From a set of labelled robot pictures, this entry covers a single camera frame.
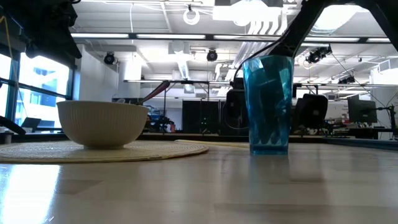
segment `blue glass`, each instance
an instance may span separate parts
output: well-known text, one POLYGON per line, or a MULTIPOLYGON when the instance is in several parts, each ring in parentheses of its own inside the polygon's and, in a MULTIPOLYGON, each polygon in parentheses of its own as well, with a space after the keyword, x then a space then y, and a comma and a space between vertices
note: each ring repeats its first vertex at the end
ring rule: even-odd
POLYGON ((243 65, 250 152, 287 154, 294 60, 268 55, 243 65))

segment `white bowl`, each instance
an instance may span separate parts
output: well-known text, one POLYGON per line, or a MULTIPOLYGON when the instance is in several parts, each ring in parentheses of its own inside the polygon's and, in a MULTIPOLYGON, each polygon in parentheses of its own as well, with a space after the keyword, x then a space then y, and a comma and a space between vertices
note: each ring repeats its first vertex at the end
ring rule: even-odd
POLYGON ((117 149, 138 138, 148 109, 125 103, 58 102, 63 132, 85 148, 117 149))

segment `window frame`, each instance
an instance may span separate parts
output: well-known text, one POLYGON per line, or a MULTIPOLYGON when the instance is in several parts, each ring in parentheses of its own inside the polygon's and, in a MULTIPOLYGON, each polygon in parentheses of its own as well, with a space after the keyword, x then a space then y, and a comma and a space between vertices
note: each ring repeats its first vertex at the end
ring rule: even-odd
MULTIPOLYGON (((21 53, 16 49, 12 49, 12 59, 11 59, 11 68, 10 68, 10 76, 9 79, 0 78, 0 83, 8 85, 8 95, 7 95, 7 103, 6 103, 6 118, 11 121, 15 120, 16 117, 16 109, 17 109, 17 99, 18 99, 18 91, 16 90, 16 82, 19 80, 19 72, 21 70, 21 53)), ((9 48, 4 44, 0 44, 0 54, 10 57, 9 48)), ((66 65, 69 68, 69 76, 67 82, 67 94, 59 94, 54 91, 45 90, 43 88, 39 88, 36 86, 26 85, 23 83, 18 83, 19 88, 31 90, 37 93, 43 93, 50 96, 64 98, 65 100, 72 100, 73 96, 73 79, 75 77, 75 69, 76 66, 66 65)))

